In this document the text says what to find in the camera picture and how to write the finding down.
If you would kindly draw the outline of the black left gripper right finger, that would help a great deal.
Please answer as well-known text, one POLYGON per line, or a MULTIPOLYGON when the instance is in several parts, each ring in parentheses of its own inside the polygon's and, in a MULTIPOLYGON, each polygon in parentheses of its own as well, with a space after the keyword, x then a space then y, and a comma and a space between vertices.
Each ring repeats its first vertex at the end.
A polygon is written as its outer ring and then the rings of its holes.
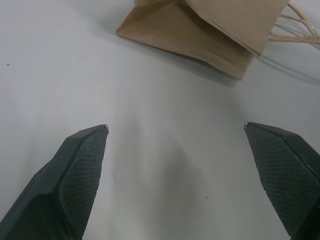
POLYGON ((300 135, 244 126, 260 182, 290 240, 320 240, 320 154, 300 135))

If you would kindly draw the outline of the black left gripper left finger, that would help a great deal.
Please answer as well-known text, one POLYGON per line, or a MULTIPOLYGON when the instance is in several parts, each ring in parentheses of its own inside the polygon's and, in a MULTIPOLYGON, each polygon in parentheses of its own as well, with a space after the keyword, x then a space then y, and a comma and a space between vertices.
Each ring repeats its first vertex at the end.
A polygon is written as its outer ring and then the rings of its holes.
POLYGON ((82 240, 108 134, 102 124, 67 137, 0 221, 0 240, 82 240))

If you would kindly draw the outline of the brown paper bag with handles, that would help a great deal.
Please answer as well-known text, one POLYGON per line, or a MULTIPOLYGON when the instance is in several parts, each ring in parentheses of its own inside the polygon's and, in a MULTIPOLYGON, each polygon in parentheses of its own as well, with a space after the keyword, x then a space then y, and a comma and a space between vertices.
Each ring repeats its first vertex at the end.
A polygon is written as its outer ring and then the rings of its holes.
POLYGON ((290 0, 134 0, 116 34, 200 60, 237 80, 268 42, 320 45, 320 34, 290 0), (272 31, 285 7, 309 35, 272 31))

